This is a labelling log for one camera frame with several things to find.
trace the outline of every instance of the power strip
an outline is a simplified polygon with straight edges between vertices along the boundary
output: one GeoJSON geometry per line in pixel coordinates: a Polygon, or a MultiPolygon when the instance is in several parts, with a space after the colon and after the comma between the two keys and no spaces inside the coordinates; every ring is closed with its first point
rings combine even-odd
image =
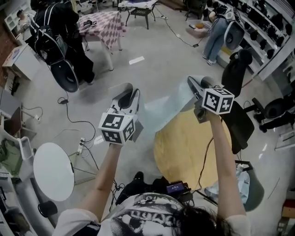
{"type": "Polygon", "coordinates": [[[84,142],[85,141],[85,138],[80,138],[80,141],[79,141],[79,147],[78,147],[78,151],[77,151],[77,154],[78,155],[81,155],[81,153],[82,153],[82,151],[83,151],[83,148],[84,148],[84,146],[83,145],[80,145],[80,143],[82,142],[84,142]]]}

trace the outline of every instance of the graphic t-shirt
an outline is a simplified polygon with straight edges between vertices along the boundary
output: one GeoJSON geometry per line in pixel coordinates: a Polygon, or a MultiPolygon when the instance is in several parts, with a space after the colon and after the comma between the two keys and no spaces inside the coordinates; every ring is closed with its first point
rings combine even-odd
{"type": "MultiPolygon", "coordinates": [[[[181,209],[182,205],[167,195],[135,195],[116,206],[101,223],[89,211],[66,210],[61,213],[53,236],[173,236],[179,229],[173,214],[181,209]]],[[[250,236],[246,216],[236,215],[226,220],[235,236],[250,236]]]]}

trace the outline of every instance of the white round table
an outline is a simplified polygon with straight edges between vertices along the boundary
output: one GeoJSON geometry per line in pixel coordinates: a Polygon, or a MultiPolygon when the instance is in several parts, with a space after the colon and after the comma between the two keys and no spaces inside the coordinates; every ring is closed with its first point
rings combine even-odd
{"type": "Polygon", "coordinates": [[[34,158],[34,175],[42,192],[54,201],[64,201],[73,192],[74,172],[65,151],[55,143],[41,145],[34,158]]]}

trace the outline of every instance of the light blue cloth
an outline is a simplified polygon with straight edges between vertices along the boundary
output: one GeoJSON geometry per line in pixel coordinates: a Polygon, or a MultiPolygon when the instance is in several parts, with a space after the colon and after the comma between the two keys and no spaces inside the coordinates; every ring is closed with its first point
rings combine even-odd
{"type": "Polygon", "coordinates": [[[218,52],[224,43],[224,34],[229,23],[224,18],[218,18],[214,21],[214,26],[211,31],[210,37],[204,49],[204,55],[211,61],[215,61],[218,52]]]}

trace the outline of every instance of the wooden round table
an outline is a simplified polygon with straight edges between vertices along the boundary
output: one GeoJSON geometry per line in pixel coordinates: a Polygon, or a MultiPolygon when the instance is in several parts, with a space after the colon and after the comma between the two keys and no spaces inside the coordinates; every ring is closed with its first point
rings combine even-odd
{"type": "MultiPolygon", "coordinates": [[[[223,122],[231,145],[230,132],[223,122]]],[[[199,188],[198,180],[203,167],[206,147],[212,138],[210,122],[200,124],[194,110],[179,113],[154,140],[154,157],[163,176],[169,182],[183,181],[192,190],[199,188]]],[[[203,188],[217,181],[214,141],[211,142],[201,178],[203,188]]]]}

